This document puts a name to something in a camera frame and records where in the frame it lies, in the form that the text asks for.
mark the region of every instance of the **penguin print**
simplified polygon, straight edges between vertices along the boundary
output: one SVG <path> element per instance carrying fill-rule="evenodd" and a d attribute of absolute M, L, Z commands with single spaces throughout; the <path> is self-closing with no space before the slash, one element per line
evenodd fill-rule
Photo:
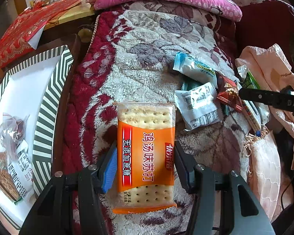
<path fill-rule="evenodd" d="M 228 2 L 229 3 L 232 3 L 233 5 L 235 5 L 236 7 L 238 7 L 237 4 L 235 2 L 233 2 L 232 0 L 228 0 Z"/>
<path fill-rule="evenodd" d="M 223 15 L 222 10 L 220 10 L 220 8 L 217 6 L 215 6 L 215 7 L 212 6 L 210 9 L 210 12 L 212 12 L 213 14 L 216 14 L 216 15 Z"/>

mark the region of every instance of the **red quilt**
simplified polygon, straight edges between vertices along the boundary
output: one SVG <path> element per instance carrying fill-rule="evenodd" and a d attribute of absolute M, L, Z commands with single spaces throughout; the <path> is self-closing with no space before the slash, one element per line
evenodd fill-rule
<path fill-rule="evenodd" d="M 184 51 L 235 80 L 235 26 L 209 12 L 179 3 L 139 1 L 99 16 L 94 40 L 73 77 L 64 130 L 63 168 L 73 173 L 95 163 L 117 137 L 113 102 L 138 100 L 174 102 L 183 77 L 171 71 L 175 54 Z M 250 127 L 241 113 L 231 111 L 222 122 L 184 131 L 176 116 L 176 139 L 196 161 L 227 173 L 247 174 L 242 141 Z M 193 197 L 175 175 L 177 208 L 135 215 L 116 215 L 116 188 L 101 196 L 109 234 L 174 234 L 185 231 Z M 79 228 L 78 198 L 73 218 Z"/>

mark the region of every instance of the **orange snack package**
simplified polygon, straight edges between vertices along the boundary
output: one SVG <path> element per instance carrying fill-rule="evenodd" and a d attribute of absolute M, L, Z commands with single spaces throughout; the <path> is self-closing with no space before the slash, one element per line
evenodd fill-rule
<path fill-rule="evenodd" d="M 115 214 L 176 206 L 174 187 L 175 105 L 118 105 L 118 195 Z"/>

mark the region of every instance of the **red candy wrapper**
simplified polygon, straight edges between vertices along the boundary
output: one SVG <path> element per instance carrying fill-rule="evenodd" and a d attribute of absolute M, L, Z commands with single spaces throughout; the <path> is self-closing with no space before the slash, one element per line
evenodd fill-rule
<path fill-rule="evenodd" d="M 217 99 L 222 104 L 228 105 L 238 112 L 241 112 L 243 110 L 242 101 L 239 97 L 239 91 L 235 82 L 222 75 L 219 75 L 218 88 L 219 93 Z"/>

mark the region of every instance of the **stuffed toy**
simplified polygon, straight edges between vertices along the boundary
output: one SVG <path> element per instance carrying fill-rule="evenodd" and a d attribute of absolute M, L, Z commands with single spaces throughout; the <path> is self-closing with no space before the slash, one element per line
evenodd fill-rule
<path fill-rule="evenodd" d="M 53 0 L 45 0 L 43 6 L 48 5 L 49 3 L 53 2 Z"/>
<path fill-rule="evenodd" d="M 34 2 L 34 9 L 38 9 L 41 8 L 44 5 L 44 0 L 35 0 Z"/>

